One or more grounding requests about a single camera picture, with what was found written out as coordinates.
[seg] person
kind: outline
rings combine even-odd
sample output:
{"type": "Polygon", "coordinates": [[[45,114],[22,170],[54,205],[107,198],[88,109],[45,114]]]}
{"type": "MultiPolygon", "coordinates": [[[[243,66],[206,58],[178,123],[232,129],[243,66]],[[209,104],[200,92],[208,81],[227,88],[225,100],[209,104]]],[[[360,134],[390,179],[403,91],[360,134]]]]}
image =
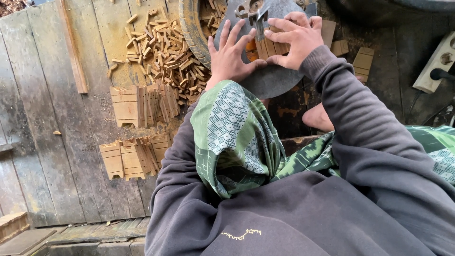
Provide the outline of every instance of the person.
{"type": "Polygon", "coordinates": [[[455,188],[352,65],[324,45],[322,19],[300,12],[270,18],[283,32],[265,36],[289,43],[290,52],[249,64],[240,55],[255,30],[236,43],[244,23],[229,33],[226,21],[218,51],[208,40],[212,77],[162,160],[145,254],[455,255],[455,188]],[[264,106],[236,83],[266,65],[299,70],[322,93],[318,111],[335,129],[339,177],[282,175],[300,168],[301,158],[281,156],[264,106]],[[230,119],[220,108],[238,114],[230,119]],[[221,133],[211,137],[214,125],[221,133]]]}

